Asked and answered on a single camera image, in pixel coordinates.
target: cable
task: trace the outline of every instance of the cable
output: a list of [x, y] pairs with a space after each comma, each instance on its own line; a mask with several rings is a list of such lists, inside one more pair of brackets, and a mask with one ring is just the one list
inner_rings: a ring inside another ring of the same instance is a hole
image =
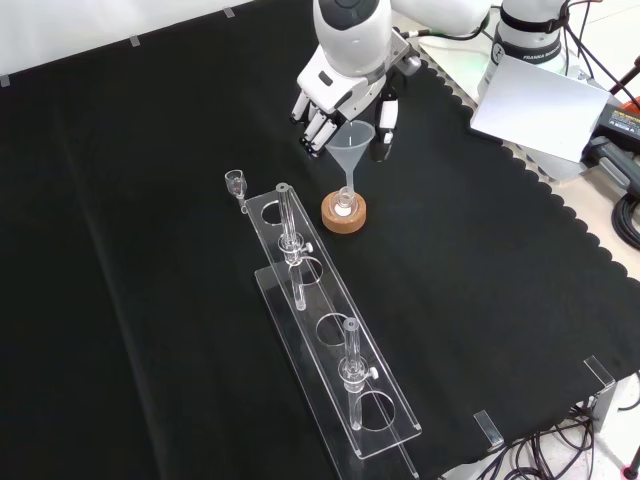
[[487, 28], [487, 26], [489, 25], [489, 17], [490, 17], [490, 14], [487, 14], [487, 16], [484, 17], [484, 20], [482, 20], [482, 23], [478, 28], [476, 28], [469, 35], [465, 35], [462, 37], [454, 37], [452, 35], [445, 35], [444, 33], [436, 33], [430, 28], [425, 28], [424, 30], [413, 30], [409, 32], [402, 32], [400, 36], [405, 40], [407, 38], [415, 38], [415, 37], [437, 37], [437, 38], [446, 38], [447, 40], [455, 40], [458, 42], [466, 42], [467, 40], [473, 40], [478, 35], [480, 35], [485, 28]]
[[[636, 375], [638, 376], [638, 379], [640, 379], [640, 373], [636, 373]], [[636, 403], [634, 403], [630, 407], [620, 407], [618, 409], [618, 411], [619, 412], [628, 412], [629, 410], [633, 410], [634, 408], [637, 408], [639, 405], [640, 405], [640, 398], [638, 399], [638, 401]]]
[[589, 55], [594, 62], [596, 62], [596, 65], [598, 65], [598, 67], [600, 67], [600, 69], [607, 74], [607, 76], [609, 78], [611, 78], [611, 80], [613, 80], [616, 85], [618, 85], [619, 87], [621, 87], [621, 89], [624, 91], [624, 93], [626, 93], [629, 98], [631, 99], [631, 101], [634, 103], [634, 105], [636, 107], [638, 107], [638, 109], [640, 109], [640, 102], [638, 102], [638, 100], [636, 100], [636, 98], [631, 94], [631, 92], [627, 89], [627, 87], [625, 87], [624, 85], [622, 85], [618, 79], [616, 77], [614, 77], [611, 72], [609, 70], [607, 70], [605, 68], [604, 65], [602, 65], [602, 63], [600, 63], [600, 61], [593, 55], [593, 53], [591, 53], [589, 51], [589, 49], [585, 46], [584, 43], [582, 43], [582, 41], [576, 37], [575, 33], [573, 33], [573, 30], [571, 30], [571, 27], [567, 24], [567, 26], [565, 27], [567, 29], [567, 31], [569, 32], [569, 35], [571, 35], [571, 38], [573, 38], [573, 41], [576, 42], [576, 45], [581, 46], [582, 50], [584, 50], [584, 52]]
[[[582, 19], [582, 26], [580, 27], [580, 36], [578, 37], [580, 39], [580, 42], [582, 42], [582, 35], [584, 34], [584, 29], [587, 26], [587, 20], [589, 19], [589, 12], [591, 11], [591, 3], [592, 2], [587, 2], [587, 10], [584, 12], [584, 18]], [[578, 58], [580, 58], [581, 54], [582, 54], [582, 47], [578, 45]]]
[[[580, 55], [582, 54], [582, 35], [584, 34], [584, 29], [587, 26], [587, 19], [589, 18], [589, 12], [591, 10], [591, 4], [592, 3], [600, 3], [600, 0], [585, 0], [585, 1], [580, 1], [580, 2], [575, 2], [570, 4], [567, 8], [571, 8], [574, 5], [578, 5], [580, 3], [586, 3], [587, 4], [587, 11], [584, 14], [584, 18], [582, 19], [582, 26], [580, 27], [580, 36], [578, 37], [580, 42], [576, 42], [576, 46], [578, 47], [578, 58], [580, 58]], [[565, 35], [567, 33], [567, 27], [565, 26], [564, 28], [565, 30]], [[591, 62], [589, 62], [589, 57], [587, 57], [586, 55], [583, 55], [584, 57], [584, 63], [587, 65], [587, 69], [589, 70], [589, 75], [591, 76], [591, 78], [593, 78], [593, 69], [591, 68]]]
[[627, 193], [616, 203], [613, 212], [611, 212], [613, 229], [627, 245], [636, 250], [640, 250], [640, 232], [633, 226], [632, 218], [638, 204], [640, 204], [640, 199]]
[[[487, 480], [496, 480], [500, 473], [500, 468], [504, 462], [504, 458], [507, 453], [512, 451], [517, 447], [515, 454], [515, 469], [511, 470], [504, 477], [504, 480], [517, 480], [517, 479], [525, 479], [532, 480], [532, 478], [539, 478], [541, 480], [558, 480], [563, 477], [569, 469], [578, 461], [580, 456], [588, 451], [591, 451], [591, 467], [589, 470], [589, 480], [591, 479], [593, 473], [593, 463], [594, 463], [594, 453], [595, 453], [595, 436], [593, 430], [593, 416], [591, 414], [591, 408], [588, 406], [583, 408], [579, 406], [574, 406], [569, 411], [569, 415], [567, 416], [567, 420], [571, 422], [575, 422], [572, 425], [565, 425], [560, 427], [555, 425], [554, 428], [545, 432], [537, 432], [530, 437], [524, 438], [522, 440], [518, 440], [509, 445], [505, 445], [502, 447], [502, 450], [498, 454], [498, 456], [485, 468], [485, 470], [480, 474], [477, 480], [485, 480], [487, 479], [487, 475], [491, 473], [491, 476]], [[583, 427], [585, 429], [584, 434], [582, 436], [581, 445], [575, 445], [571, 441], [569, 441], [564, 435], [565, 430], [575, 429]], [[567, 442], [569, 446], [576, 450], [576, 455], [569, 461], [567, 465], [556, 475], [551, 472], [549, 468], [549, 464], [544, 456], [542, 448], [540, 446], [540, 440], [545, 435], [551, 435], [553, 433], [559, 433], [562, 439]], [[529, 444], [531, 446], [533, 452], [533, 466], [525, 467], [520, 464], [520, 457], [522, 455], [522, 451], [525, 446]]]
[[487, 33], [487, 32], [486, 32], [486, 30], [483, 30], [483, 31], [482, 31], [482, 34], [483, 34], [485, 37], [487, 37], [489, 40], [491, 40], [492, 42], [494, 41], [494, 39], [493, 39], [493, 35], [491, 35], [491, 34]]
[[564, 31], [564, 51], [565, 51], [565, 65], [564, 65], [564, 76], [569, 76], [569, 43], [567, 42], [567, 29], [563, 28]]

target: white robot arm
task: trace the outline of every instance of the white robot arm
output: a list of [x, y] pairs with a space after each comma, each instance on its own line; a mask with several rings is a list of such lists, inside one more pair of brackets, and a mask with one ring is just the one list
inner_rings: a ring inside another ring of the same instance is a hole
[[320, 46], [300, 73], [301, 92], [291, 114], [306, 126], [301, 143], [317, 156], [344, 122], [374, 100], [377, 109], [378, 160], [386, 157], [398, 116], [397, 96], [385, 88], [392, 67], [409, 76], [420, 59], [391, 24], [392, 9], [429, 28], [462, 35], [477, 28], [491, 0], [313, 0]]

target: clear acrylic test tube rack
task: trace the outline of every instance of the clear acrylic test tube rack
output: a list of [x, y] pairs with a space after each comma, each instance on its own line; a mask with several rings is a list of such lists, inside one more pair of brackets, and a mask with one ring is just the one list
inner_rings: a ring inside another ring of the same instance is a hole
[[270, 263], [258, 286], [340, 478], [418, 478], [403, 443], [422, 428], [293, 188], [243, 207]]

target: black cloth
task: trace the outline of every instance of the black cloth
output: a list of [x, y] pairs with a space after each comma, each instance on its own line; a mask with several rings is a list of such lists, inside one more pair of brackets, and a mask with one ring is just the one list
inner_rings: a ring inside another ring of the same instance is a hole
[[398, 86], [390, 159], [356, 170], [365, 228], [324, 230], [344, 177], [288, 121], [311, 2], [234, 12], [0, 90], [3, 478], [331, 478], [234, 168], [249, 196], [296, 188], [423, 427], [422, 478], [484, 454], [474, 413], [513, 440], [599, 390], [587, 357], [640, 368], [637, 283], [432, 70]]

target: robot finger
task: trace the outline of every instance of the robot finger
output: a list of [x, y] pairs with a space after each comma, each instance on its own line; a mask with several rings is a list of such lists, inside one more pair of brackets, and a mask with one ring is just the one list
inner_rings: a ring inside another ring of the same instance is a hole
[[298, 100], [293, 107], [293, 112], [291, 112], [292, 123], [299, 123], [302, 120], [302, 117], [304, 116], [304, 112], [306, 111], [308, 105], [309, 97], [304, 92], [300, 92]]
[[324, 148], [325, 144], [336, 133], [337, 129], [338, 126], [334, 123], [334, 121], [328, 120], [309, 145], [309, 153], [314, 156], [318, 156], [320, 151]]
[[309, 121], [313, 120], [313, 118], [316, 116], [316, 113], [318, 113], [318, 107], [316, 107], [313, 103], [311, 105], [309, 105]]
[[324, 113], [317, 111], [313, 119], [311, 119], [311, 122], [309, 122], [309, 126], [304, 131], [304, 135], [302, 136], [303, 143], [311, 143], [326, 121], [327, 116]]

